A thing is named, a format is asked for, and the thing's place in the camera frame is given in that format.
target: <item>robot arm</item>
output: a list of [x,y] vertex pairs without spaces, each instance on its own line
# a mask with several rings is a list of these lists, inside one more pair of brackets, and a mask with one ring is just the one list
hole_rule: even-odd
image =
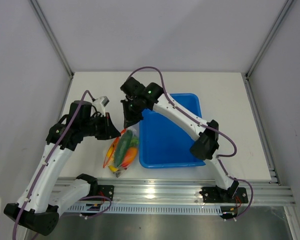
[[[219,124],[215,120],[207,122],[178,104],[168,95],[175,104],[173,106],[166,98],[163,88],[154,82],[145,87],[136,79],[130,77],[120,89],[126,95],[126,99],[121,101],[123,104],[125,128],[143,120],[142,111],[144,109],[150,109],[167,117],[181,127],[194,140],[190,152],[196,158],[205,161],[215,178],[216,189],[220,192],[220,195],[224,195],[226,198],[233,198],[239,183],[226,175],[216,158],[217,149],[219,148],[219,135],[215,131],[201,126],[201,124],[204,124],[218,130]],[[176,106],[201,124],[194,122],[188,116],[182,114],[176,109]]]
[[[21,206],[27,202],[18,223],[46,236],[53,231],[59,217],[75,202],[86,196],[98,195],[97,179],[86,174],[79,175],[72,185],[57,195],[51,196],[51,193],[61,170],[84,137],[94,136],[98,140],[108,140],[120,136],[120,132],[112,124],[109,113],[105,111],[108,102],[106,96],[95,99],[93,103],[83,101],[73,123],[46,163],[48,154],[70,123],[80,101],[74,101],[70,105],[69,114],[64,115],[50,128],[41,161],[29,185],[16,203],[6,205],[4,214],[16,221]],[[92,108],[95,110],[93,115],[91,115]]]

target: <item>white table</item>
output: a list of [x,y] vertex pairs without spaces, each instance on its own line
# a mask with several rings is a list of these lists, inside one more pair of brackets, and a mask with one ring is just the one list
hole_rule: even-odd
[[[115,127],[123,129],[124,114],[120,91],[130,72],[76,72],[72,80],[63,114],[67,114],[71,102],[79,100],[85,90],[97,98],[107,96],[106,106]],[[145,86],[160,83],[157,72],[138,72],[134,77]],[[169,93],[194,93],[200,101],[202,118],[219,123],[219,130],[230,136],[237,145],[237,155],[224,158],[227,171],[236,178],[248,181],[269,181],[268,165],[240,73],[227,72],[164,72],[164,82]],[[76,177],[81,173],[97,178],[115,178],[109,169],[103,168],[104,156],[113,140],[101,141],[86,137],[64,166],[60,177]],[[232,153],[232,145],[219,137],[219,153]],[[212,180],[206,166],[185,168],[143,168],[136,159],[119,179],[160,180]]]

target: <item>perforated metal strip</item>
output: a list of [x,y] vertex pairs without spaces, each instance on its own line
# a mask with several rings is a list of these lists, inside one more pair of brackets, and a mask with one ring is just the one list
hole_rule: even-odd
[[[107,208],[107,204],[103,204],[99,211]],[[96,210],[88,210],[91,206],[85,203],[76,203],[71,206],[67,213],[98,213]],[[107,213],[111,214],[170,214],[170,215],[221,215],[219,206],[184,206],[184,205],[151,205],[148,204],[115,204]]]

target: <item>blue tray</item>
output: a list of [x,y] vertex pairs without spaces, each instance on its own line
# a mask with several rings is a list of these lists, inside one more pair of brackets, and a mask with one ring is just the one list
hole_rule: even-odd
[[[198,97],[193,93],[173,93],[171,96],[193,114],[201,117]],[[180,168],[206,165],[190,153],[194,141],[172,121],[148,109],[142,112],[139,124],[139,161],[144,168]]]

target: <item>green vegetable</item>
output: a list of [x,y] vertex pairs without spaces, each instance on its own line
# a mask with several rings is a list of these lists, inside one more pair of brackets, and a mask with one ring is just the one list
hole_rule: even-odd
[[132,138],[133,133],[129,129],[121,136],[114,152],[114,166],[116,168],[118,168],[123,162],[126,152],[130,147],[130,142]]
[[137,148],[138,145],[139,145],[139,138],[137,136],[133,136],[129,147]]

